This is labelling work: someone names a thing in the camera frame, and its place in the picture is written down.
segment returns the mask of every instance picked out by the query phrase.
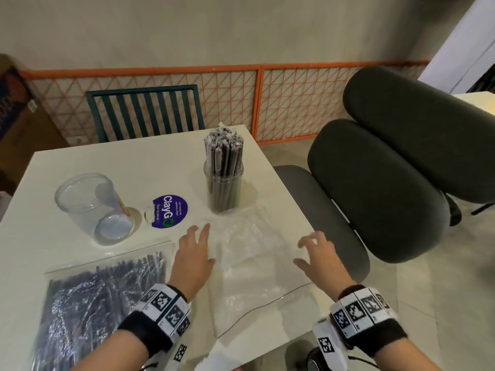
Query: black cushion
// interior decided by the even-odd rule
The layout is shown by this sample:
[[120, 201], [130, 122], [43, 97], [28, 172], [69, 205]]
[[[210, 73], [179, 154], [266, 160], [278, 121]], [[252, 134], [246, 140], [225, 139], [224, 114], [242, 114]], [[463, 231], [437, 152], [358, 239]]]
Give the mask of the black cushion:
[[381, 66], [358, 71], [343, 104], [444, 192], [495, 201], [495, 116]]
[[275, 171], [313, 229], [323, 231], [334, 243], [351, 277], [358, 282], [364, 280], [370, 270], [368, 253], [311, 173], [296, 165], [282, 165]]
[[354, 121], [326, 124], [309, 150], [308, 165], [368, 250], [385, 262], [423, 254], [449, 226], [443, 194]]

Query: purple round sticker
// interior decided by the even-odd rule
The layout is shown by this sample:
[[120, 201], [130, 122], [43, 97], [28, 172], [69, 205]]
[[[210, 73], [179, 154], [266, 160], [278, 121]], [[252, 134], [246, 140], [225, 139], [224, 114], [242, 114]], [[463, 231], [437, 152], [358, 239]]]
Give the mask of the purple round sticker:
[[187, 203], [177, 195], [164, 195], [155, 200], [153, 227], [167, 228], [179, 224], [187, 215]]

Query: cardboard box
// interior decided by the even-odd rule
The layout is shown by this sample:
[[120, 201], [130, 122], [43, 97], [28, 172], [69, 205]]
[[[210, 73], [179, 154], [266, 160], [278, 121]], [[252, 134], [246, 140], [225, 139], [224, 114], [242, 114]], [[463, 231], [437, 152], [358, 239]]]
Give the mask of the cardboard box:
[[18, 184], [36, 151], [68, 146], [12, 61], [0, 54], [0, 171], [3, 181]]

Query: floor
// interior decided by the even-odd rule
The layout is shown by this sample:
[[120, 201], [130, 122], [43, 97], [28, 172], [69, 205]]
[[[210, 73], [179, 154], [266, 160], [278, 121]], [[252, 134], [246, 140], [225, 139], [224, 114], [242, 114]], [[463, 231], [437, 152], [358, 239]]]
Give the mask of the floor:
[[[308, 169], [312, 139], [263, 146], [273, 166]], [[462, 222], [448, 229], [440, 245], [403, 264], [370, 255], [364, 281], [376, 287], [394, 309], [411, 340], [442, 369], [482, 371], [495, 364], [495, 206], [471, 216], [478, 205], [458, 200]], [[312, 333], [303, 336], [314, 343]], [[257, 359], [252, 368], [286, 370], [285, 348]], [[350, 370], [370, 366], [351, 361]]]

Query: plastic bag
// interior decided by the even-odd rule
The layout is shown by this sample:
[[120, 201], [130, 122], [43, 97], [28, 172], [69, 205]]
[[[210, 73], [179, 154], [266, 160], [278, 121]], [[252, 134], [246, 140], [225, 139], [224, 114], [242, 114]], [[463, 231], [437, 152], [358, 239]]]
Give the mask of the plastic bag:
[[110, 336], [141, 296], [165, 281], [173, 245], [107, 252], [46, 273], [50, 282], [31, 370], [71, 369]]
[[269, 225], [263, 208], [227, 211], [209, 222], [208, 249], [218, 265], [208, 280], [217, 338], [250, 312], [310, 283], [292, 262], [303, 251]]

